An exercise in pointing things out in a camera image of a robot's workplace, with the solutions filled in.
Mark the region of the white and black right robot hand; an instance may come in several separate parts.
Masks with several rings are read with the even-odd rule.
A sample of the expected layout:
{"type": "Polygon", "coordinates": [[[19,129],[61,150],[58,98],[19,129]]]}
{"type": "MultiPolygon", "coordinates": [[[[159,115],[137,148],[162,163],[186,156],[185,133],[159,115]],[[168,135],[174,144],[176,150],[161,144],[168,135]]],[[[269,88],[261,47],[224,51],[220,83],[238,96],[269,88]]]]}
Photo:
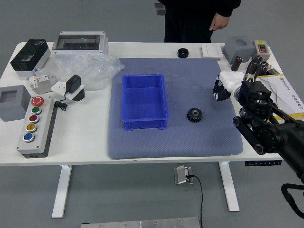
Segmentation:
{"type": "Polygon", "coordinates": [[[232,95],[238,101],[239,92],[242,81],[244,79],[244,72],[222,71],[218,74],[213,94],[217,101],[224,101],[229,99],[232,95]]]}

